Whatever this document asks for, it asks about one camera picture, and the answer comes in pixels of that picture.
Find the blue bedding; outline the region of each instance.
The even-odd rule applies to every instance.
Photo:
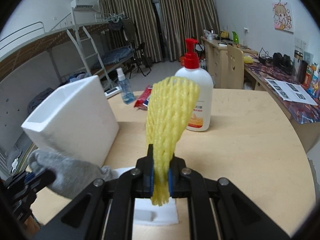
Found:
[[[125,57],[128,57],[130,54],[132,54],[133,49],[129,46],[121,47],[118,49],[111,50],[107,52],[105,55],[101,56],[102,62],[105,66],[119,63],[119,61]],[[101,65],[98,62],[96,62],[91,69],[97,69],[101,68]]]

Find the bed ladder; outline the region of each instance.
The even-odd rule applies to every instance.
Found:
[[[70,32],[68,29],[67,29],[67,34],[68,34],[69,38],[72,40],[73,44],[76,46],[76,49],[77,49],[77,51],[78,51],[78,53],[79,53],[79,55],[80,55],[80,57],[81,57],[81,60],[82,60],[82,62],[83,62],[83,64],[84,64],[85,69],[87,70],[87,73],[88,73],[90,76],[92,76],[91,69],[90,69],[90,67],[89,67],[89,65],[88,65],[87,59],[96,56],[96,57],[98,58],[98,60],[99,60],[101,69],[98,70],[98,71],[97,71],[96,73],[94,73],[93,75],[98,75],[101,71],[103,71],[104,74],[105,74],[105,76],[106,76],[106,78],[107,78],[107,81],[108,81],[107,85],[104,86],[104,90],[108,90],[108,89],[110,89],[110,88],[113,88],[113,87],[114,87],[113,82],[112,82],[112,80],[110,79],[110,77],[109,77],[109,75],[108,75],[108,73],[107,73],[107,70],[106,70],[106,68],[105,68],[105,66],[104,66],[104,64],[103,64],[103,62],[102,62],[102,59],[101,59],[101,57],[100,57],[100,54],[99,54],[99,52],[98,52],[98,50],[97,50],[97,46],[96,46],[96,44],[94,43],[94,40],[93,40],[93,38],[91,37],[90,33],[87,31],[87,29],[86,29],[84,26],[82,26],[82,29],[83,29],[84,33],[86,34],[87,38],[84,38],[84,39],[81,40],[81,39],[80,39],[80,36],[79,36],[79,32],[78,32],[77,26],[76,26],[75,29],[76,29],[76,30],[75,30],[75,34],[76,34],[76,39],[77,39],[77,40],[73,37],[73,35],[71,34],[71,32]],[[94,49],[94,53],[91,54],[91,55],[85,56],[85,55],[84,55],[84,50],[83,50],[83,47],[82,47],[82,44],[81,44],[81,43],[82,43],[83,41],[87,41],[87,40],[90,40],[90,41],[91,41],[92,47],[93,47],[93,49]]]

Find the electrical outlet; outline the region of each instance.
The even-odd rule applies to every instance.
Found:
[[[294,38],[294,46],[301,49],[301,39],[295,37]]]
[[[305,41],[301,41],[301,49],[305,51],[307,49],[307,43]]]

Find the white lotion bottle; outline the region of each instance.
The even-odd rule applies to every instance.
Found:
[[[210,74],[199,67],[199,58],[194,52],[194,45],[197,43],[195,39],[186,39],[185,66],[179,69],[175,76],[188,78],[199,85],[200,95],[187,129],[205,131],[210,125],[213,81]]]

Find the bottle label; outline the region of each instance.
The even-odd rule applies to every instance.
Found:
[[[189,127],[200,128],[203,126],[203,101],[198,101],[193,109],[191,119],[188,123]]]

